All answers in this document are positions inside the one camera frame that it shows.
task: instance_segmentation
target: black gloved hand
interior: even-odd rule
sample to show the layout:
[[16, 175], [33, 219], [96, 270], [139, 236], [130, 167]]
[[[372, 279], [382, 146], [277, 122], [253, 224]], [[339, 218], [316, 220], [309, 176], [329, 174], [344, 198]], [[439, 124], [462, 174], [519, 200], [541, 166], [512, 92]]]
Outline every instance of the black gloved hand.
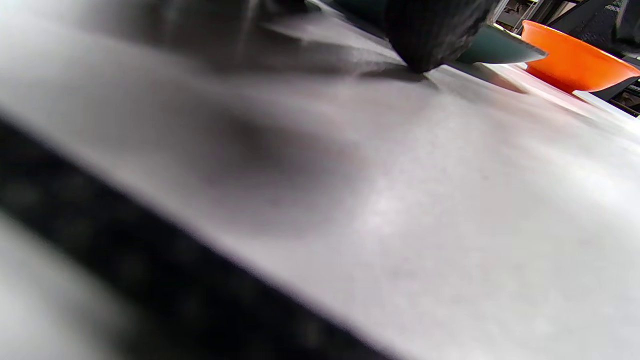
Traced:
[[613, 29], [613, 43], [628, 56], [640, 56], [640, 0], [623, 0]]

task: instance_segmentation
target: white surface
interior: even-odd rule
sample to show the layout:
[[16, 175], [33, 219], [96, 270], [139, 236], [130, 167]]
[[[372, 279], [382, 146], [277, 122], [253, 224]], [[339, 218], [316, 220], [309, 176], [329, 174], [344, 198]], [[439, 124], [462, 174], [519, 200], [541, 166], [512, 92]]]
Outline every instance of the white surface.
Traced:
[[0, 38], [0, 103], [20, 126], [375, 346], [423, 360], [640, 354], [633, 124], [515, 67], [501, 72], [529, 94], [261, 42], [243, 56], [269, 71], [215, 74], [2, 17], [16, 35]]

